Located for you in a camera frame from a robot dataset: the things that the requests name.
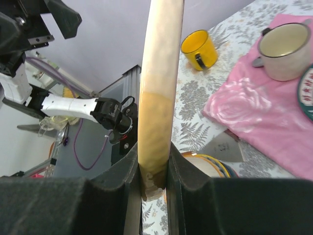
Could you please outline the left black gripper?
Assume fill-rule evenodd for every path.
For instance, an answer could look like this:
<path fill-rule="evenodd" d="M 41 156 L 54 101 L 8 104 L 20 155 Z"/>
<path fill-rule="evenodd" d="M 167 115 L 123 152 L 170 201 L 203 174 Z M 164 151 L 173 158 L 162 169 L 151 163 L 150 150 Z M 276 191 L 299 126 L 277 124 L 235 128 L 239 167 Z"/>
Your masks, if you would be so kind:
<path fill-rule="evenodd" d="M 15 76 L 25 52 L 46 47 L 54 37 L 41 14 L 51 13 L 65 39 L 74 38 L 82 18 L 61 0 L 0 1 L 0 72 Z"/>

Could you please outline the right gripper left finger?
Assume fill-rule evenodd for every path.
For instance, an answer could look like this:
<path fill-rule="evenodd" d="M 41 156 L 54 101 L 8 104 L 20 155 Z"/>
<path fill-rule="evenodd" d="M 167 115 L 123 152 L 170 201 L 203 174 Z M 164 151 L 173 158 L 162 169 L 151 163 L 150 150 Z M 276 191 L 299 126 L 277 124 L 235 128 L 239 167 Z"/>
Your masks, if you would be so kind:
<path fill-rule="evenodd" d="M 142 232 L 137 148 L 86 178 L 0 180 L 3 235 L 139 235 Z"/>

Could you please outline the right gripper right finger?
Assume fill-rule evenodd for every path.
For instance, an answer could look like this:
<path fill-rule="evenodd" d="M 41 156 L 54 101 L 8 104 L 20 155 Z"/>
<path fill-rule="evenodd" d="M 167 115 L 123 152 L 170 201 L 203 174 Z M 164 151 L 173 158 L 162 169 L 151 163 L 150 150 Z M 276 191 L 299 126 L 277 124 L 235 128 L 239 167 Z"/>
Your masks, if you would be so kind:
<path fill-rule="evenodd" d="M 313 184 L 301 179 L 211 178 L 172 145 L 167 175 L 171 235 L 310 235 Z"/>

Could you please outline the yellow rimmed cream bowl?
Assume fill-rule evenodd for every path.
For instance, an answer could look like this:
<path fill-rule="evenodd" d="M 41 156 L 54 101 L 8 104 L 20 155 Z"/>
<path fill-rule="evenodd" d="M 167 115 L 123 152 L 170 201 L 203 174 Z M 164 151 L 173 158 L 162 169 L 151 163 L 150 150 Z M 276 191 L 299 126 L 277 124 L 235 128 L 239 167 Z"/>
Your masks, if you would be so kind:
<path fill-rule="evenodd" d="M 230 174 L 226 168 L 210 156 L 194 152 L 185 152 L 182 153 L 182 156 L 209 177 L 230 178 Z"/>

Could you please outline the yellow bottom plate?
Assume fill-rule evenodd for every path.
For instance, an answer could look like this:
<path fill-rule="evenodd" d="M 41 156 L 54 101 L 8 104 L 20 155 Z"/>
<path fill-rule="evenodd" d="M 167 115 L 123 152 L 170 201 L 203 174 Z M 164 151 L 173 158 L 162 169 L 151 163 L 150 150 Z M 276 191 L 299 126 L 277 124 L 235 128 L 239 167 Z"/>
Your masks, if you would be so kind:
<path fill-rule="evenodd" d="M 183 13 L 182 0 L 153 0 L 150 4 L 141 69 L 137 140 L 144 201 L 159 198 L 166 187 Z"/>

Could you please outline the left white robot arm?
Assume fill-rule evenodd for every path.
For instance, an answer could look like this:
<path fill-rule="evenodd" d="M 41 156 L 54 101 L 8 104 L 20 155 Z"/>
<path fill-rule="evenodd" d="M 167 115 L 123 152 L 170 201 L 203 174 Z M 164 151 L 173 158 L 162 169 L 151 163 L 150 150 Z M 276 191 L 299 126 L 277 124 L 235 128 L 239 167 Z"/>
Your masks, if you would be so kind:
<path fill-rule="evenodd" d="M 105 129 L 128 132 L 137 123 L 134 97 L 66 98 L 29 84 L 26 52 L 46 47 L 54 40 L 42 14 L 51 14 L 65 39 L 77 35 L 79 13 L 60 0 L 3 0 L 0 3 L 0 83 L 4 104 L 34 118 L 53 116 L 84 118 Z"/>

